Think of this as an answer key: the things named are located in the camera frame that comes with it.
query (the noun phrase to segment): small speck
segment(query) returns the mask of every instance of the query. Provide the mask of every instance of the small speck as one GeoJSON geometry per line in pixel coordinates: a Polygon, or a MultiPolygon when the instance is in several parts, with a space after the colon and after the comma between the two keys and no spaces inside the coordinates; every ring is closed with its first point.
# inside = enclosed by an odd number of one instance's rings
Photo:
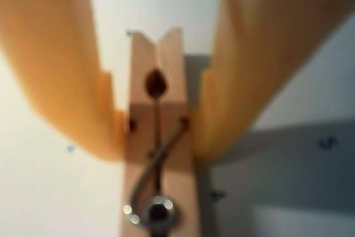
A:
{"type": "Polygon", "coordinates": [[[225,191],[213,190],[211,192],[211,198],[214,203],[217,203],[226,197],[227,197],[227,193],[225,191]]]}
{"type": "Polygon", "coordinates": [[[73,145],[68,145],[67,146],[67,150],[68,150],[69,153],[72,153],[72,152],[74,152],[75,147],[73,145]]]}
{"type": "Polygon", "coordinates": [[[334,136],[329,136],[319,140],[319,147],[322,150],[331,150],[332,148],[335,148],[338,145],[339,145],[339,140],[334,136]]]}
{"type": "Polygon", "coordinates": [[[132,35],[133,31],[128,29],[126,30],[126,36],[130,37],[132,35]]]}

